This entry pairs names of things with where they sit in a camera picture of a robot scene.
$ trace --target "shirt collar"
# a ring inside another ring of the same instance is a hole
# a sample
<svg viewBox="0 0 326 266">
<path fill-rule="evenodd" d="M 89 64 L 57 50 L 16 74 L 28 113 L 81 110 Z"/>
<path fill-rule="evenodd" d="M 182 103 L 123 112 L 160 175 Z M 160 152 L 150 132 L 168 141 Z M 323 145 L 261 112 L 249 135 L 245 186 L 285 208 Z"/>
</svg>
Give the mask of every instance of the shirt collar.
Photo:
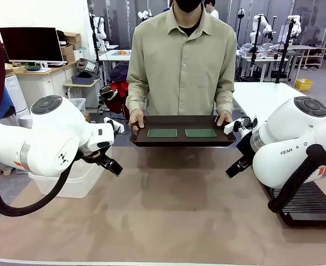
<svg viewBox="0 0 326 266">
<path fill-rule="evenodd" d="M 179 25 L 176 22 L 173 7 L 167 11 L 167 34 L 169 34 L 173 29 L 178 29 Z M 202 30 L 208 35 L 212 35 L 212 22 L 210 16 L 207 14 L 205 8 L 203 7 L 202 18 L 200 22 L 199 30 Z"/>
</svg>

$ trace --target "monitor screen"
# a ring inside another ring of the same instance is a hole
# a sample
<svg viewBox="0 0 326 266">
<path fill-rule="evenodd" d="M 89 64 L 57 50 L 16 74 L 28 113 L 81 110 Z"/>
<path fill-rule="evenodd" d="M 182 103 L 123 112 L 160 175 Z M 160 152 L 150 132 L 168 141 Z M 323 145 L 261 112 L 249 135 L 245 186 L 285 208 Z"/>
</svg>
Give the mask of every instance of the monitor screen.
<svg viewBox="0 0 326 266">
<path fill-rule="evenodd" d="M 9 61 L 63 61 L 55 28 L 0 28 Z"/>
</svg>

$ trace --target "shoe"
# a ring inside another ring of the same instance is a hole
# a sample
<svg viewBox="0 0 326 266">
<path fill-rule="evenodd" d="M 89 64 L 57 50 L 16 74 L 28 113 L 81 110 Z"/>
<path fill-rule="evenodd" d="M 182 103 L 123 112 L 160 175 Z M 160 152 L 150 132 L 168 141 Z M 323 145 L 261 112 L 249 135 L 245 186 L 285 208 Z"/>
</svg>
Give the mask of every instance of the shoe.
<svg viewBox="0 0 326 266">
<path fill-rule="evenodd" d="M 11 174 L 12 174 L 12 170 L 3 171 L 4 176 L 10 176 Z"/>
</svg>

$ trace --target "yellow basket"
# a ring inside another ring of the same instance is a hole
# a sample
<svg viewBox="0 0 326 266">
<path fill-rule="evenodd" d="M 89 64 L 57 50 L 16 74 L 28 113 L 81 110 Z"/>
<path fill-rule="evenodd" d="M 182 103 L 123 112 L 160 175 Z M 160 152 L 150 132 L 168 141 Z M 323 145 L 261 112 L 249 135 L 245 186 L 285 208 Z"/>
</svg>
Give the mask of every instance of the yellow basket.
<svg viewBox="0 0 326 266">
<path fill-rule="evenodd" d="M 310 91 L 313 82 L 309 79 L 297 79 L 296 81 L 296 89 L 300 91 Z"/>
</svg>

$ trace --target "black hair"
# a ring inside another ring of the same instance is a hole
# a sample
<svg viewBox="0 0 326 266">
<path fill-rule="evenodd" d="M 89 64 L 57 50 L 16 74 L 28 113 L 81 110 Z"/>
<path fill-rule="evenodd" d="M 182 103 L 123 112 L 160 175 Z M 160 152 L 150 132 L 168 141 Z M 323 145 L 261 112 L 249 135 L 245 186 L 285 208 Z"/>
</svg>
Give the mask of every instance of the black hair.
<svg viewBox="0 0 326 266">
<path fill-rule="evenodd" d="M 212 4 L 212 6 L 216 5 L 216 0 L 205 0 L 205 5 Z"/>
</svg>

